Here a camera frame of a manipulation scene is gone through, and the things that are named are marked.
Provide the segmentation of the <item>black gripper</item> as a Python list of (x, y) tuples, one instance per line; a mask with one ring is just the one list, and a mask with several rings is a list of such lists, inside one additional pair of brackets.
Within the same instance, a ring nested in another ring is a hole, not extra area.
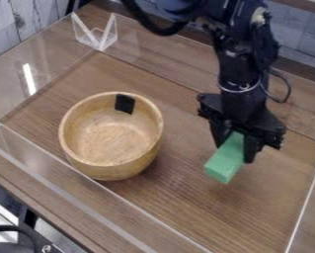
[(286, 134), (286, 126), (266, 107), (262, 91), (219, 94), (199, 93), (198, 115), (210, 123), (217, 147), (221, 147), (230, 134), (237, 131), (245, 137), (245, 162), (252, 164), (257, 154), (268, 145), (280, 149)]

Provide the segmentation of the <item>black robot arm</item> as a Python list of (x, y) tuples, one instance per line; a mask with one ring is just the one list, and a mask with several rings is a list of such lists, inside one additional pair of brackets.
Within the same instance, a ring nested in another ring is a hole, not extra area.
[(272, 31), (272, 14), (264, 0), (157, 0), (161, 27), (137, 0), (122, 0), (139, 24), (155, 35), (170, 37), (198, 24), (213, 40), (218, 58), (218, 94), (198, 95), (199, 116), (206, 118), (217, 145), (234, 132), (244, 136), (242, 158), (252, 163), (266, 146), (280, 149), (286, 127), (266, 106), (269, 76), (280, 43)]

